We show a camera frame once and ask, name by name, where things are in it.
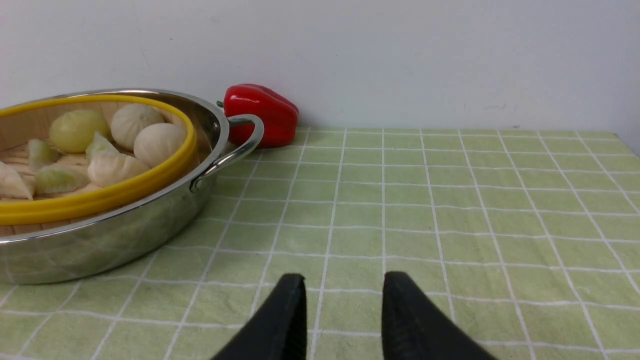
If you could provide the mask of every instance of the white wall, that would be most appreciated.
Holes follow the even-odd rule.
[[[639,19],[638,0],[3,0],[0,106],[250,81],[316,126],[603,129],[640,151]]]

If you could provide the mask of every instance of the dumpling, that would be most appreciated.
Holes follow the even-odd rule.
[[[27,143],[27,157],[29,158],[29,168],[36,171],[41,167],[55,163],[60,157],[60,153],[48,143],[32,139]]]
[[[126,154],[95,151],[86,170],[89,179],[103,188],[150,170],[142,161]]]
[[[111,136],[118,145],[133,151],[133,144],[140,131],[147,126],[162,122],[164,122],[162,115],[151,106],[129,104],[113,115]]]
[[[0,161],[0,197],[33,200],[33,180],[24,178],[11,166]]]
[[[49,165],[36,171],[35,190],[39,195],[71,192],[89,184],[81,172],[60,165]]]
[[[81,154],[96,131],[109,136],[109,123],[101,113],[89,109],[72,110],[51,123],[49,139],[62,152]]]
[[[140,131],[133,154],[147,166],[154,168],[175,154],[186,137],[187,133],[178,125],[154,124]]]
[[[89,144],[85,151],[87,162],[91,162],[91,156],[95,151],[107,151],[114,154],[118,154],[120,152],[118,151],[118,149],[116,149],[115,146],[113,146],[112,143],[109,142],[109,140],[107,140],[107,138],[105,138],[97,131],[93,135],[93,141],[91,142],[91,144]]]

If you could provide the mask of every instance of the white grid line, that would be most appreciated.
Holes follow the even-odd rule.
[[[24,342],[24,345],[22,346],[22,348],[20,349],[20,352],[18,352],[18,356],[22,356],[24,354],[24,352],[27,350],[27,348],[29,348],[29,344],[31,344],[31,342],[33,341],[33,339],[35,339],[36,335],[38,335],[38,332],[40,332],[40,329],[42,329],[42,327],[44,327],[44,325],[49,321],[49,319],[51,319],[51,317],[53,315],[56,314],[56,312],[62,310],[62,308],[65,307],[65,305],[67,305],[67,303],[69,302],[69,300],[71,300],[72,297],[74,297],[74,295],[76,294],[76,292],[78,291],[78,289],[80,288],[80,285],[82,284],[82,280],[78,281],[76,283],[76,285],[74,286],[74,288],[71,290],[71,292],[69,293],[69,296],[67,296],[67,298],[62,302],[62,304],[60,304],[60,306],[58,306],[56,311],[53,311],[49,316],[47,316],[44,320],[42,320],[42,322],[40,323],[40,325],[38,325],[38,327],[35,328],[35,330],[31,333],[31,335],[29,336],[29,338],[27,339],[27,341]]]
[[[504,152],[502,151],[492,151],[494,153],[498,153],[498,154],[504,154]],[[537,155],[546,155],[546,152],[525,152],[524,154],[537,154]],[[561,153],[556,153],[556,155],[570,155],[570,154],[561,154]],[[634,155],[608,155],[608,156],[629,156],[629,157],[634,157]],[[247,163],[255,163],[256,161],[253,159],[247,159],[247,160],[243,160]],[[270,164],[297,164],[297,161],[291,161],[291,160],[262,160],[261,163],[270,163]],[[322,161],[301,161],[301,164],[306,164],[306,165],[338,165],[338,163],[330,163],[330,162],[322,162]],[[382,167],[382,163],[344,163],[343,165],[347,165],[347,166],[370,166],[370,167]],[[440,167],[451,167],[451,168],[468,168],[466,166],[463,165],[429,165],[430,167],[434,167],[434,168],[440,168]],[[388,167],[388,168],[392,168],[392,167],[397,167],[397,168],[420,168],[422,167],[422,165],[418,165],[418,164],[385,164],[384,167]],[[511,170],[511,168],[506,168],[506,167],[474,167],[471,166],[470,168],[476,168],[476,169],[481,169],[481,170]],[[520,170],[528,170],[528,171],[547,171],[547,172],[554,172],[556,170],[552,170],[552,169],[547,169],[547,168],[519,168]],[[598,174],[602,174],[602,171],[596,171],[596,170],[567,170],[567,172],[591,172],[591,173],[598,173]],[[615,174],[640,174],[640,172],[638,171],[615,171]]]
[[[382,179],[382,204],[387,203],[387,186],[385,185],[385,130],[382,129],[382,169],[381,170],[381,179]],[[387,273],[387,232],[384,230],[387,227],[387,209],[386,206],[382,206],[382,278],[384,281],[385,274]]]
[[[502,146],[504,148],[504,152],[507,154],[507,157],[509,158],[509,161],[511,162],[511,164],[513,165],[513,168],[515,169],[516,175],[518,176],[518,180],[520,181],[520,183],[524,187],[524,180],[522,179],[522,176],[520,175],[520,171],[518,171],[518,169],[515,168],[515,163],[513,162],[513,158],[511,157],[509,151],[507,150],[506,144],[504,143],[504,141],[503,141],[503,139],[501,137],[499,137],[499,139],[500,139],[500,142],[501,142],[501,144],[502,144]],[[602,355],[605,357],[605,360],[608,360],[609,357],[607,356],[606,353],[604,353],[604,346],[602,345],[602,341],[600,341],[600,337],[598,335],[598,331],[596,330],[595,325],[593,324],[593,321],[591,319],[591,315],[589,314],[589,310],[584,305],[584,302],[582,300],[582,297],[580,296],[580,293],[578,293],[578,291],[575,289],[575,286],[573,285],[573,280],[569,276],[569,272],[566,271],[566,269],[564,268],[564,262],[562,260],[562,257],[560,256],[560,253],[558,252],[558,250],[556,248],[556,243],[554,242],[553,237],[551,237],[551,234],[549,233],[547,225],[545,224],[544,219],[542,219],[542,215],[540,215],[540,213],[536,209],[536,205],[535,205],[533,199],[531,198],[531,195],[529,194],[529,192],[527,190],[525,190],[525,194],[526,194],[527,199],[529,200],[529,203],[531,204],[531,206],[536,210],[536,217],[538,218],[538,221],[540,222],[540,225],[542,226],[542,229],[544,230],[545,234],[548,237],[549,245],[551,246],[551,249],[553,250],[554,254],[556,255],[556,259],[558,261],[558,264],[562,268],[562,271],[563,271],[564,276],[565,276],[565,278],[567,280],[569,288],[571,289],[571,291],[573,293],[573,296],[575,296],[575,298],[578,299],[578,302],[580,303],[580,308],[582,309],[582,312],[584,313],[584,317],[587,320],[587,323],[589,324],[589,328],[591,329],[591,333],[593,334],[593,337],[594,337],[594,339],[596,341],[596,344],[598,345],[598,348],[600,348],[600,351],[601,351]]]
[[[342,162],[344,161],[344,145],[347,141],[347,129],[344,130],[344,134],[342,135],[342,151],[340,152],[340,164],[338,165],[338,179],[340,179],[340,175],[342,174]],[[338,202],[338,191],[340,190],[340,182],[336,181],[335,183],[335,194],[333,195],[333,207],[331,210],[331,222],[329,225],[329,236],[326,242],[326,250],[324,252],[324,267],[322,271],[322,281],[320,282],[320,294],[318,295],[318,305],[316,307],[316,320],[314,322],[314,330],[317,331],[320,328],[320,311],[322,310],[322,301],[324,295],[324,284],[326,282],[326,271],[329,266],[329,255],[331,254],[331,240],[333,237],[333,228],[335,223],[335,208]],[[309,360],[314,360],[316,356],[316,346],[317,346],[317,333],[314,333],[311,339],[311,351],[309,354]]]
[[[220,248],[220,244],[222,244],[222,242],[225,239],[225,236],[227,235],[229,227],[231,226],[231,223],[232,223],[232,221],[234,219],[234,216],[236,215],[237,210],[240,208],[240,205],[242,203],[242,200],[244,198],[246,190],[249,187],[249,183],[251,182],[250,181],[251,177],[255,173],[255,171],[258,169],[258,164],[259,163],[260,163],[260,161],[256,161],[255,162],[255,165],[253,166],[253,170],[252,170],[251,174],[249,175],[249,178],[248,178],[247,182],[244,184],[242,193],[240,194],[240,197],[238,198],[238,200],[236,202],[236,205],[234,206],[234,209],[231,212],[231,215],[229,216],[229,221],[225,225],[224,230],[222,230],[222,234],[220,235],[220,238],[218,239],[218,242],[216,243],[216,247],[214,248],[213,252],[211,253],[211,256],[209,257],[207,265],[205,266],[204,271],[202,272],[202,275],[200,276],[200,283],[198,285],[196,285],[196,290],[193,292],[193,295],[191,296],[191,300],[189,301],[189,305],[187,306],[187,309],[184,311],[184,314],[182,315],[182,320],[180,321],[180,325],[175,330],[175,333],[173,334],[173,338],[171,340],[171,343],[169,344],[169,347],[166,349],[166,353],[164,354],[164,360],[168,360],[169,356],[171,356],[171,352],[173,351],[173,347],[175,346],[175,342],[178,340],[178,336],[180,335],[180,330],[182,329],[182,326],[183,326],[182,324],[187,322],[187,318],[189,317],[189,312],[191,311],[191,308],[193,307],[193,304],[196,302],[196,298],[198,297],[198,293],[200,292],[200,288],[202,287],[202,284],[207,279],[207,275],[209,274],[209,270],[211,269],[211,266],[213,265],[213,262],[214,262],[214,259],[216,257],[216,254],[218,253],[218,249]]]
[[[17,315],[24,316],[42,316],[49,315],[50,313],[29,313],[25,311],[16,311],[12,312]],[[86,316],[92,316],[95,318],[103,318],[112,321],[119,322],[131,322],[131,323],[149,323],[149,324],[157,324],[157,325],[173,325],[179,326],[179,322],[171,322],[171,321],[162,321],[162,320],[147,320],[147,319],[135,319],[135,318],[122,318],[118,319],[115,316],[109,316],[99,313],[91,313],[87,311],[60,311],[57,313],[73,313],[80,314]],[[244,324],[230,324],[230,325],[222,325],[222,324],[211,324],[211,323],[186,323],[185,327],[194,327],[201,329],[240,329]],[[379,338],[379,332],[352,332],[352,331],[340,331],[340,330],[330,330],[330,329],[318,329],[317,331],[309,329],[307,331],[309,334],[332,334],[332,335],[340,335],[340,336],[349,336],[349,337],[372,337]],[[506,347],[514,347],[514,346],[527,346],[527,342],[525,341],[491,341],[491,340],[478,340],[477,341],[481,345],[486,346],[506,346]],[[580,347],[580,346],[571,346],[571,345],[562,345],[562,344],[553,344],[553,343],[544,343],[544,342],[534,342],[532,343],[534,347],[550,347],[550,348],[558,348],[558,349],[566,349],[566,350],[583,350],[589,352],[600,352],[598,348],[591,347]],[[605,350],[607,354],[640,354],[640,348],[610,348]],[[12,359],[19,360],[32,360],[29,357],[15,356],[9,355]]]
[[[219,197],[222,199],[232,199],[235,200],[237,197],[233,196],[224,196],[224,195],[213,195],[212,197]],[[259,201],[259,202],[299,202],[302,204],[333,204],[333,201],[329,200],[295,200],[295,199],[264,199],[260,197],[245,197],[243,200],[246,201]],[[362,202],[362,201],[338,201],[336,202],[338,205],[379,205],[379,206],[406,206],[406,207],[415,207],[415,208],[448,208],[448,209],[460,209],[460,210],[482,210],[487,209],[491,211],[508,211],[508,212],[520,212],[520,213],[534,213],[539,211],[541,213],[557,213],[557,214],[569,214],[569,215],[604,215],[604,216],[615,216],[615,217],[637,217],[640,218],[640,213],[599,213],[594,211],[584,212],[584,211],[561,211],[561,210],[533,210],[531,209],[504,209],[504,208],[482,208],[480,206],[455,206],[455,205],[431,205],[427,204],[385,204],[383,202]]]
[[[118,277],[118,278],[122,278],[122,279],[140,279],[140,277],[136,277],[136,276],[123,276],[123,277]],[[159,284],[198,284],[198,281],[149,281],[148,279],[143,279],[143,282],[150,282],[150,283],[159,283]],[[221,286],[227,286],[230,288],[235,288],[235,287],[242,287],[242,288],[257,288],[258,286],[260,286],[260,284],[242,284],[242,286],[239,286],[240,284],[232,284],[232,283],[228,283],[228,284],[224,284]],[[272,284],[272,283],[265,283],[262,286],[266,287],[274,287],[276,284]],[[307,291],[311,292],[311,293],[319,293],[321,290],[319,288],[306,288]],[[324,289],[323,292],[325,293],[366,293],[366,294],[371,294],[371,295],[382,295],[382,291],[380,290],[372,290],[372,289]],[[428,297],[447,297],[448,295],[446,293],[443,292],[437,292],[437,291],[427,291],[424,292],[424,294]],[[494,304],[500,304],[500,303],[513,303],[513,300],[511,299],[493,299],[493,298],[481,298],[481,297],[468,297],[468,296],[463,296],[463,295],[451,295],[451,297],[453,299],[456,300],[464,300],[464,301],[473,301],[473,302],[490,302],[490,303],[494,303]],[[559,300],[559,301],[531,301],[531,300],[516,300],[516,302],[518,304],[526,304],[526,305],[534,305],[534,306],[581,306],[581,305],[587,305],[587,306],[595,306],[595,307],[604,307],[607,309],[616,309],[616,310],[628,310],[628,311],[640,311],[640,307],[638,306],[629,306],[629,305],[615,305],[615,304],[599,304],[597,302],[579,302],[579,301],[570,301],[570,300]],[[112,315],[105,315],[105,314],[101,314],[101,313],[94,313],[93,311],[81,311],[81,310],[57,310],[57,311],[48,311],[48,312],[39,312],[39,311],[21,311],[21,310],[10,310],[10,309],[0,309],[0,313],[4,313],[4,314],[13,314],[13,315],[25,315],[25,316],[48,316],[48,315],[55,315],[55,314],[73,314],[73,315],[87,315],[87,316],[92,316],[92,317],[97,317],[97,318],[104,318],[107,320],[113,320],[114,322],[121,322],[121,321],[130,321],[130,322],[147,322],[147,323],[158,323],[158,324],[164,324],[164,325],[176,325],[179,326],[181,323],[180,322],[176,322],[176,321],[169,321],[169,320],[151,320],[151,319],[138,319],[138,318],[126,318],[126,317],[121,317],[121,316],[112,316]],[[206,327],[208,325],[210,325],[211,327],[225,327],[225,326],[229,326],[229,325],[223,325],[223,324],[218,324],[218,323],[206,323],[204,325],[200,324],[200,323],[185,323],[185,326],[188,326],[188,324],[191,324],[191,326],[199,326],[199,327]],[[231,326],[238,326],[241,327],[242,324],[234,324]]]
[[[379,132],[374,132],[374,131],[359,131],[359,130],[352,130],[350,128],[346,129],[348,131],[349,134],[366,134],[366,135],[378,135],[380,134]],[[302,128],[300,128],[299,130],[296,130],[298,132],[301,131],[306,131],[306,130],[302,130]],[[492,134],[492,135],[486,135],[486,134],[462,134],[463,137],[472,137],[472,138],[495,138],[498,136],[497,132],[498,130],[495,130],[496,133]],[[311,130],[312,133],[335,133],[335,134],[341,134],[342,130],[323,130],[323,129],[316,129],[316,130]],[[388,133],[389,135],[413,135],[413,136],[418,136],[418,133]],[[458,133],[423,133],[423,136],[448,136],[448,137],[453,137],[453,136],[458,136]],[[533,135],[503,135],[503,137],[505,138],[532,138],[532,139],[537,139],[537,136],[533,136]],[[559,140],[578,140],[576,137],[570,137],[570,136],[544,136],[545,139],[559,139]],[[587,140],[591,140],[591,141],[605,141],[605,142],[617,142],[619,141],[619,139],[616,138],[587,138]]]
[[[546,236],[541,236],[541,239],[547,239]],[[214,247],[208,247],[203,245],[195,245],[195,246],[187,246],[187,247],[176,247],[173,245],[166,245],[164,249],[172,249],[172,250],[184,250],[184,251],[193,251],[193,249],[206,249],[213,250]],[[220,253],[227,254],[251,254],[251,255],[269,255],[271,251],[259,251],[259,250],[234,250],[234,249],[218,249]],[[306,256],[310,258],[325,258],[328,256],[329,258],[336,259],[363,259],[363,260],[380,260],[381,256],[366,256],[366,255],[339,255],[339,254],[314,254],[314,253],[306,253],[306,252],[287,252],[287,251],[273,251],[273,255],[286,255],[286,256]],[[387,259],[402,259],[409,261],[421,261],[425,263],[444,263],[445,265],[465,265],[465,266],[502,266],[502,263],[480,263],[475,261],[450,261],[450,260],[440,260],[440,259],[425,259],[425,258],[413,258],[410,256],[400,256],[400,255],[387,255]],[[525,264],[525,263],[504,263],[506,266],[516,266],[516,267],[525,267],[525,268],[545,268],[551,270],[562,270],[563,268],[560,266],[550,266],[550,265],[539,265],[539,264]],[[625,271],[631,272],[633,274],[640,274],[640,269],[633,270],[622,270],[622,269],[603,269],[603,268],[585,268],[579,266],[565,266],[565,269],[569,271],[581,271],[581,272],[605,272],[612,274],[625,274]],[[99,275],[98,279],[117,279],[120,276],[108,276],[108,275]],[[185,281],[185,284],[188,283],[187,280],[162,280],[162,279],[148,279],[149,281],[158,281],[158,282],[181,282]],[[219,281],[207,281],[204,284],[229,284],[227,282],[219,282]]]
[[[460,130],[458,130],[458,136],[460,137],[460,144],[462,145],[462,149],[465,149],[465,143],[462,139],[462,135]],[[465,152],[465,158],[467,159],[467,165],[471,167],[471,162],[469,161],[469,156]],[[471,176],[473,177],[474,184],[477,185],[476,175],[474,174],[473,169],[470,168]],[[482,199],[482,194],[480,192],[480,188],[476,187],[476,194],[480,201],[480,206],[484,208],[484,201]],[[493,226],[491,225],[491,220],[489,219],[489,214],[486,209],[483,209],[484,213],[484,221],[486,222],[487,228],[489,229],[489,233],[491,233],[491,237],[493,240],[493,246],[495,247],[495,251],[498,254],[498,259],[502,265],[502,273],[504,274],[504,278],[507,282],[507,289],[509,290],[509,296],[515,305],[516,315],[518,316],[518,320],[520,321],[520,326],[522,326],[522,332],[524,333],[525,340],[529,346],[529,355],[531,355],[531,360],[536,360],[536,353],[533,349],[533,344],[531,343],[531,337],[529,336],[529,330],[527,329],[527,324],[524,321],[524,317],[522,316],[522,310],[520,309],[520,305],[516,302],[516,296],[513,292],[513,285],[511,285],[511,280],[509,279],[509,273],[507,271],[507,267],[504,264],[504,258],[502,257],[502,252],[500,251],[500,245],[498,244],[498,240],[493,233]]]
[[[243,176],[220,176],[222,179],[242,179],[247,180],[246,177]],[[253,177],[254,180],[282,180],[286,181],[286,178],[281,177]],[[335,183],[335,180],[323,180],[323,179],[299,179],[298,181],[317,181],[320,183]],[[339,181],[343,184],[364,184],[364,185],[382,185],[382,183],[375,182],[366,182],[366,181]],[[410,184],[410,183],[386,183],[386,185],[394,185],[394,186],[427,186],[427,184]],[[476,188],[473,185],[443,185],[443,184],[431,184],[432,188]],[[494,188],[494,189],[505,189],[505,190],[523,190],[521,187],[517,186],[495,186],[495,185],[478,185],[479,188]],[[569,188],[528,188],[528,190],[532,191],[556,191],[556,192],[570,192]],[[603,193],[620,193],[619,190],[604,190],[604,189],[576,189],[579,192],[603,192]],[[626,193],[640,194],[640,190],[625,190]]]
[[[197,220],[198,222],[224,222],[227,223],[229,220],[223,220],[218,218],[201,218]],[[274,222],[242,222],[242,221],[233,221],[232,224],[238,225],[254,225],[254,226],[277,226],[277,223]],[[299,225],[299,224],[284,224],[285,226],[290,227],[300,227],[300,228],[310,228],[310,229],[326,229],[326,226],[322,225]],[[336,229],[371,229],[371,230],[382,230],[379,226],[368,226],[368,225],[337,225],[334,226]],[[428,230],[407,230],[407,229],[395,229],[387,227],[386,231],[395,231],[399,233],[417,233],[417,234],[435,234],[433,231]],[[460,234],[460,235],[474,235],[474,236],[490,236],[490,233],[470,233],[466,231],[440,231],[440,234]],[[526,235],[526,234],[500,234],[495,233],[496,236],[506,237],[506,238],[528,238],[528,239],[546,239],[547,235]],[[603,241],[601,238],[576,238],[571,236],[555,236],[556,239],[564,239],[564,240],[579,240],[579,241]],[[612,243],[639,243],[640,240],[628,240],[628,239],[608,239],[607,241]]]
[[[24,357],[24,356],[18,356],[18,355],[11,355],[11,354],[6,354],[4,352],[0,352],[0,359],[4,359],[4,360],[38,360],[38,359],[35,359],[34,357]]]
[[[435,200],[433,198],[433,190],[431,189],[431,178],[429,176],[429,167],[427,162],[427,156],[424,152],[424,137],[422,136],[422,130],[420,130],[420,145],[422,146],[422,160],[424,161],[424,171],[427,177],[427,189],[429,191],[429,199],[431,201],[431,216],[433,217],[433,232],[435,233],[436,242],[438,244],[438,255],[440,256],[440,266],[442,269],[442,277],[444,279],[444,288],[447,292],[447,301],[449,302],[449,316],[451,321],[456,321],[456,312],[453,308],[453,300],[451,299],[451,289],[449,287],[449,277],[447,276],[447,267],[444,263],[444,253],[442,251],[442,242],[440,241],[440,231],[438,231],[438,217],[436,215]]]
[[[0,300],[0,308],[4,305],[4,303],[9,300],[11,294],[18,288],[18,285],[13,285],[13,287],[6,292],[6,295]]]
[[[451,138],[457,138],[458,135],[446,135],[448,137]],[[537,136],[530,136],[529,138],[534,138],[537,139]],[[606,140],[607,142],[617,142],[618,140],[615,139],[611,139],[611,140]],[[290,145],[290,147],[300,147],[300,145]],[[341,147],[339,146],[327,146],[327,145],[309,145],[308,147],[310,147],[311,149],[341,149]],[[380,150],[381,148],[379,146],[374,147],[374,146],[347,146],[345,147],[345,149],[357,149],[357,150]],[[424,148],[427,151],[457,151],[457,152],[461,152],[462,150],[459,149],[443,149],[443,148],[438,148],[438,147],[425,147]],[[382,146],[382,150],[409,150],[409,151],[420,151],[419,148],[416,147],[385,147],[384,145]],[[500,150],[478,150],[478,149],[467,149],[467,152],[501,152]],[[540,151],[510,151],[512,154],[545,154],[545,152],[540,152]],[[558,152],[558,154],[570,154],[570,155],[585,155],[584,152]],[[610,153],[610,152],[606,152],[603,154],[596,154],[596,155],[629,155],[629,152],[615,152],[615,153]]]
[[[298,165],[296,166],[296,171],[293,174],[293,179],[291,179],[291,184],[289,185],[289,191],[287,193],[287,199],[284,202],[284,206],[282,207],[282,214],[280,215],[280,221],[278,222],[278,226],[276,227],[275,234],[273,235],[273,241],[271,243],[271,248],[269,250],[269,257],[267,258],[267,262],[264,264],[264,268],[262,269],[262,275],[260,276],[260,284],[264,283],[264,280],[267,276],[267,271],[269,269],[269,265],[271,264],[271,259],[273,259],[273,252],[276,249],[276,244],[278,243],[278,237],[280,236],[280,229],[282,228],[282,224],[284,223],[284,216],[287,213],[287,207],[289,206],[289,201],[291,200],[291,194],[293,193],[293,186],[296,182],[296,177],[298,176],[298,170],[300,169],[300,161],[302,161],[302,156],[305,153],[305,145],[309,140],[310,131],[307,131],[307,135],[305,136],[305,142],[302,146],[302,151],[300,152],[300,157],[298,158]],[[255,296],[253,298],[253,303],[251,305],[251,311],[249,312],[249,317],[255,314],[258,301],[260,301],[260,293],[262,291],[262,285],[258,286],[258,289],[255,292]]]
[[[100,351],[102,350],[102,347],[104,346],[105,342],[107,342],[107,339],[111,335],[111,332],[113,331],[113,329],[116,327],[116,324],[118,323],[119,319],[122,318],[122,315],[124,314],[124,311],[127,309],[127,306],[129,305],[129,303],[133,299],[133,296],[135,295],[136,291],[140,287],[140,284],[142,284],[145,276],[147,276],[147,274],[149,273],[149,270],[151,270],[151,266],[153,266],[153,263],[156,260],[156,258],[158,257],[159,253],[160,253],[159,251],[156,251],[156,253],[153,254],[153,256],[151,257],[151,259],[149,259],[149,263],[145,267],[144,271],[142,271],[142,275],[140,276],[140,278],[138,279],[136,284],[133,286],[133,288],[131,288],[131,292],[129,292],[129,296],[127,296],[127,299],[125,300],[125,302],[120,307],[120,310],[118,310],[118,313],[116,314],[116,316],[113,317],[113,322],[111,322],[111,325],[109,325],[109,328],[107,329],[107,332],[105,333],[105,335],[100,340],[100,343],[98,344],[98,347],[95,349],[95,352],[91,356],[91,360],[95,360],[100,355]]]
[[[292,145],[292,148],[297,148],[300,147],[299,145]],[[341,147],[339,146],[320,146],[320,145],[308,145],[307,148],[309,149],[341,149]],[[354,146],[347,146],[345,149],[348,150],[371,150],[371,151],[378,151],[381,148],[380,147],[354,147]],[[408,151],[408,152],[412,152],[412,151],[421,151],[422,149],[418,149],[415,147],[383,147],[382,148],[383,151]],[[432,147],[425,147],[424,150],[426,152],[463,152],[462,150],[459,149],[436,149],[436,148],[432,148]],[[502,151],[500,150],[474,150],[474,149],[467,149],[467,153],[474,153],[474,152],[485,152],[485,153],[493,153],[493,154],[502,154]],[[510,151],[511,154],[532,154],[532,155],[546,155],[547,153],[544,151]],[[586,152],[555,152],[554,154],[556,155],[563,155],[563,156],[590,156],[588,153]],[[594,156],[632,156],[634,157],[635,155],[631,152],[615,152],[615,153],[606,153],[606,154],[594,154]]]
[[[556,159],[554,158],[553,154],[551,153],[551,151],[549,151],[549,148],[547,147],[547,143],[544,142],[544,140],[542,140],[542,137],[540,137],[540,140],[542,141],[542,144],[545,146],[546,150],[549,152],[549,155],[551,156],[551,160],[553,160],[553,162],[556,164],[556,166],[558,167],[558,169],[560,169],[560,166],[558,165]],[[573,185],[571,184],[571,182],[569,182],[569,179],[567,178],[567,176],[564,174],[564,172],[562,170],[560,170],[560,174],[562,175],[562,177],[564,178],[564,180],[569,184],[569,187],[571,187],[573,194],[575,195],[575,197],[578,199],[578,202],[580,203],[580,206],[582,206],[582,208],[584,209],[587,217],[589,218],[589,221],[591,221],[591,223],[593,224],[593,226],[595,227],[596,231],[598,231],[598,234],[600,235],[600,238],[602,239],[602,241],[604,241],[605,245],[607,245],[607,248],[609,249],[609,251],[611,251],[612,255],[616,258],[616,261],[618,262],[620,268],[622,270],[625,271],[625,274],[627,276],[627,279],[629,280],[629,283],[631,284],[631,286],[634,288],[634,290],[636,291],[636,293],[638,295],[640,295],[640,289],[638,288],[638,285],[636,284],[636,282],[633,280],[633,278],[631,277],[631,274],[627,271],[627,269],[625,268],[624,263],[622,262],[622,259],[620,259],[620,257],[618,256],[618,253],[613,249],[613,247],[611,246],[611,244],[609,243],[609,240],[607,239],[607,237],[605,236],[604,232],[602,231],[602,229],[600,228],[600,226],[598,225],[598,222],[596,222],[596,220],[594,220],[593,218],[593,214],[594,213],[590,213],[589,210],[587,209],[587,206],[584,204],[584,202],[582,201],[582,198],[580,197],[580,195],[578,194],[577,191],[575,191],[575,188],[573,187]]]

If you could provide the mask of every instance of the stainless steel pot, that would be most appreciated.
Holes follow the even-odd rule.
[[[204,130],[211,153],[176,183],[126,207],[63,227],[0,238],[0,282],[42,284],[77,279],[158,248],[188,225],[209,200],[216,172],[253,151],[264,134],[262,121],[255,115],[226,118],[217,106],[180,92],[121,88],[50,99],[95,94],[147,97],[175,106]],[[222,156],[229,126],[241,124],[253,124],[253,134]]]

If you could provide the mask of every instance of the yellow silicone ring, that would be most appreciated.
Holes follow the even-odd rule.
[[[0,110],[0,117],[55,105],[94,101],[136,102],[171,112],[182,120],[187,137],[165,162],[136,177],[92,192],[56,199],[0,202],[0,225],[42,224],[87,217],[124,206],[172,184],[185,173],[196,156],[196,135],[189,117],[164,102],[128,95],[87,95],[32,102]]]

